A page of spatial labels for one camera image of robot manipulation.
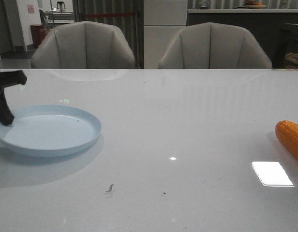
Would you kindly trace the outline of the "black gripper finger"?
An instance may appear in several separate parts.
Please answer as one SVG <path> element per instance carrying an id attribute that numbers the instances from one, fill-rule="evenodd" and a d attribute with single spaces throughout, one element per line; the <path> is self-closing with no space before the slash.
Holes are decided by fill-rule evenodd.
<path id="1" fill-rule="evenodd" d="M 6 87 L 15 86 L 18 84 L 25 85 L 27 77 L 22 70 L 0 72 L 0 123 L 7 126 L 11 125 L 14 120 L 14 115 L 8 107 L 4 89 Z"/>

